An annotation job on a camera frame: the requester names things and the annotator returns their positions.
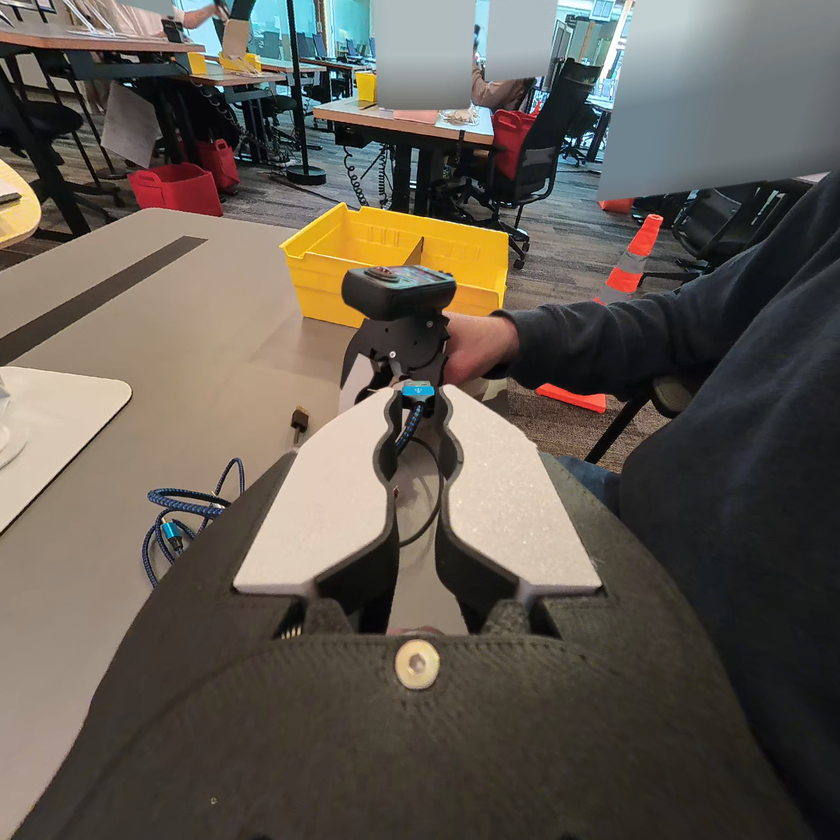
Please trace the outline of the person's right hand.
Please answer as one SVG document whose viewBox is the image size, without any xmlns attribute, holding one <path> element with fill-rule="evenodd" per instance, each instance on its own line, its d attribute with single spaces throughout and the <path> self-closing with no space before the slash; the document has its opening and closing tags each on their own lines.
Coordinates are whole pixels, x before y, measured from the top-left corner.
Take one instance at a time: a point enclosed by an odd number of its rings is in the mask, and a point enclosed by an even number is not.
<svg viewBox="0 0 840 840">
<path fill-rule="evenodd" d="M 507 315 L 476 317 L 450 312 L 444 383 L 462 386 L 488 377 L 519 356 L 517 327 Z"/>
</svg>

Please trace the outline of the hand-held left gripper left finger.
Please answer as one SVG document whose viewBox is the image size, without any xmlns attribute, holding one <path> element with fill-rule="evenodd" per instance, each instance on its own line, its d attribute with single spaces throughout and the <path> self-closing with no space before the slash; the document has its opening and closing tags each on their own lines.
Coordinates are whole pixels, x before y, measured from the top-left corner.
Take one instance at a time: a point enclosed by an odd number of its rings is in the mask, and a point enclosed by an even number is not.
<svg viewBox="0 0 840 840">
<path fill-rule="evenodd" d="M 401 425 L 402 398 L 385 388 L 300 447 L 234 577 L 238 593 L 313 596 L 391 535 Z"/>
</svg>

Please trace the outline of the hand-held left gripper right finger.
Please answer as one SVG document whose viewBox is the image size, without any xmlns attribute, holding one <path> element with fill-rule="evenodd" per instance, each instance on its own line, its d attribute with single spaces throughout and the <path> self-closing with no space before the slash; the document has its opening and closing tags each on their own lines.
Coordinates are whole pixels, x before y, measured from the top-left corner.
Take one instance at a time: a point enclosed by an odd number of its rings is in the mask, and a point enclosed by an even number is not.
<svg viewBox="0 0 840 840">
<path fill-rule="evenodd" d="M 532 441 L 445 385 L 437 573 L 461 601 L 591 595 L 602 580 Z"/>
</svg>

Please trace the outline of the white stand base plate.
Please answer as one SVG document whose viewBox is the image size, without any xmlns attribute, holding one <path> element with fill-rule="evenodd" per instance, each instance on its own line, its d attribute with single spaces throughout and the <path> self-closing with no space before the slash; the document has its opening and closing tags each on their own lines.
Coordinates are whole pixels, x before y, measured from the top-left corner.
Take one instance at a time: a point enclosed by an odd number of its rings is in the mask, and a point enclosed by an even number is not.
<svg viewBox="0 0 840 840">
<path fill-rule="evenodd" d="M 1 531 L 130 402 L 123 381 L 5 365 L 1 369 Z"/>
</svg>

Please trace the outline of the black chair with red jacket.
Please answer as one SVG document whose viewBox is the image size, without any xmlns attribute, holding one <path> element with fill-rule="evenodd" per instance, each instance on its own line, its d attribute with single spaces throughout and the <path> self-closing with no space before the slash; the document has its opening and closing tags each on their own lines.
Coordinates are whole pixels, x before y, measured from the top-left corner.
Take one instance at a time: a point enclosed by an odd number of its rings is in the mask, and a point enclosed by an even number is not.
<svg viewBox="0 0 840 840">
<path fill-rule="evenodd" d="M 496 111 L 486 162 L 471 165 L 458 182 L 455 194 L 466 222 L 504 233 L 515 270 L 524 267 L 530 249 L 530 236 L 520 227 L 522 211 L 551 195 L 565 140 L 599 73 L 567 59 L 537 112 Z"/>
</svg>

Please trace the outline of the black office chair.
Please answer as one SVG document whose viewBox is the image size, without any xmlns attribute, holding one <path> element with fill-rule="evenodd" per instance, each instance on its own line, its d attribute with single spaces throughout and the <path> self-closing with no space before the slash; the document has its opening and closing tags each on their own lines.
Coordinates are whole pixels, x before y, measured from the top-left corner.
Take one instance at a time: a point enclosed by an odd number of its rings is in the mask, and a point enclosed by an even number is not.
<svg viewBox="0 0 840 840">
<path fill-rule="evenodd" d="M 717 268 L 764 241 L 813 185 L 784 178 L 702 189 L 679 212 L 673 236 L 697 264 Z"/>
</svg>

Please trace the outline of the person's right forearm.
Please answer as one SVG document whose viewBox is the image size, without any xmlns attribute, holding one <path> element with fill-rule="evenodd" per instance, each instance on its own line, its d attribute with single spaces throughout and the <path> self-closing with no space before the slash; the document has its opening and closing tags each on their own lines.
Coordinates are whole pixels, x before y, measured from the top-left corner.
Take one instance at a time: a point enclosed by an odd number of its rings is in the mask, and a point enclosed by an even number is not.
<svg viewBox="0 0 840 840">
<path fill-rule="evenodd" d="M 507 374 L 530 388 L 619 396 L 691 371 L 748 389 L 797 364 L 838 372 L 838 238 L 799 245 L 766 240 L 677 290 L 630 301 L 496 312 L 518 338 Z"/>
</svg>

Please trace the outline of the long wooden desk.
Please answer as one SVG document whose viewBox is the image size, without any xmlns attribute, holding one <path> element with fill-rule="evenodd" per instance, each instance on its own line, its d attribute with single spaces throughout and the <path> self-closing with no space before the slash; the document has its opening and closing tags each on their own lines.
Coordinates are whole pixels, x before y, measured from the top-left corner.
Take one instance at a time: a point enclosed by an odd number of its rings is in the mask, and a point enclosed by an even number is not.
<svg viewBox="0 0 840 840">
<path fill-rule="evenodd" d="M 218 72 L 193 73 L 189 56 L 204 55 L 196 43 L 176 43 L 166 38 L 82 31 L 63 24 L 2 25 L 2 59 L 32 54 L 38 60 L 58 54 L 70 70 L 72 81 L 129 81 L 150 93 L 164 147 L 171 163 L 200 164 L 193 126 L 183 99 L 188 87 L 220 88 Z"/>
</svg>

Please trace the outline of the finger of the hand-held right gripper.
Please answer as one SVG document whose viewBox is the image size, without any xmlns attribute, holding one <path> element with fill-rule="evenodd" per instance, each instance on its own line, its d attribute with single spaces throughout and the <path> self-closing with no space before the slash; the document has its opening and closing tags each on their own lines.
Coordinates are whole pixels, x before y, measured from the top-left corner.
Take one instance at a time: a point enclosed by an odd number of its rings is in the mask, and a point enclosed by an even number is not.
<svg viewBox="0 0 840 840">
<path fill-rule="evenodd" d="M 381 390 L 380 372 L 379 362 L 371 360 L 362 353 L 354 357 L 339 389 L 339 416 Z"/>
</svg>

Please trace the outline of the red plastic tub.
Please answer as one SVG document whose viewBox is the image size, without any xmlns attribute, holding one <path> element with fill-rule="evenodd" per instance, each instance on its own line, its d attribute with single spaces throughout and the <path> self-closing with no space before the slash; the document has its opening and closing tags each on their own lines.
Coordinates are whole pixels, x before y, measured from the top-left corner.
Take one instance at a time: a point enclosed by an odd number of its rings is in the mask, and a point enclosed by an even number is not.
<svg viewBox="0 0 840 840">
<path fill-rule="evenodd" d="M 192 163 L 163 164 L 128 174 L 140 209 L 168 209 L 221 217 L 224 212 L 211 172 Z"/>
</svg>

